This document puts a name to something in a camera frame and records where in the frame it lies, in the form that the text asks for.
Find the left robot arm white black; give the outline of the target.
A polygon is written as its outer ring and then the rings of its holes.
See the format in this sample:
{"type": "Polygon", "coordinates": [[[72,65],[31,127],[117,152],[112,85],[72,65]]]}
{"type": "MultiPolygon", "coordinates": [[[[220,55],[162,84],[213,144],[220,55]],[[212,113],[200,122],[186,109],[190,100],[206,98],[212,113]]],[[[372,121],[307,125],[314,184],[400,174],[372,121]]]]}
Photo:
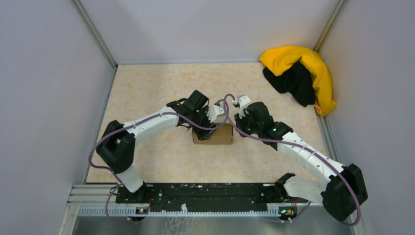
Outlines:
{"type": "Polygon", "coordinates": [[[147,195],[145,182],[133,166],[135,148],[156,134],[184,124],[199,140],[209,140],[218,127],[214,121],[224,114],[224,109],[220,103],[208,103],[209,98],[195,90],[190,97],[171,101],[151,115],[125,123],[113,120],[107,125],[95,151],[130,199],[139,203],[147,195]]]}

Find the brown cardboard box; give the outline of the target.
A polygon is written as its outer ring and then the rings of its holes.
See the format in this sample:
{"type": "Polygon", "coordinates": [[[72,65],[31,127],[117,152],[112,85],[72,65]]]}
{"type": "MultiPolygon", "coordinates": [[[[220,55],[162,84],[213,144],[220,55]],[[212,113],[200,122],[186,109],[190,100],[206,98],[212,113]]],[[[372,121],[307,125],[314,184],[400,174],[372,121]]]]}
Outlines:
{"type": "Polygon", "coordinates": [[[219,129],[215,130],[209,140],[199,140],[194,131],[192,131],[192,140],[194,144],[199,145],[232,145],[233,127],[226,123],[219,129]]]}

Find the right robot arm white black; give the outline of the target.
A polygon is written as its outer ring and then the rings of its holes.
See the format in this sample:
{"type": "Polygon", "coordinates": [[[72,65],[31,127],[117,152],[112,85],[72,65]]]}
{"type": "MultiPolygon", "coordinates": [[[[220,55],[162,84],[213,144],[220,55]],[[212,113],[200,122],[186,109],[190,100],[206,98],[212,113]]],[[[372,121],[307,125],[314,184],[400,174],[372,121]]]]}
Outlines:
{"type": "Polygon", "coordinates": [[[338,221],[344,222],[354,212],[357,212],[356,219],[360,219],[360,206],[367,201],[368,193],[358,166],[346,166],[313,148],[293,128],[275,121],[263,102],[234,101],[232,104],[239,109],[234,120],[242,137],[259,140],[287,155],[315,177],[307,180],[286,173],[275,182],[278,200],[302,198],[323,206],[338,221]]]}

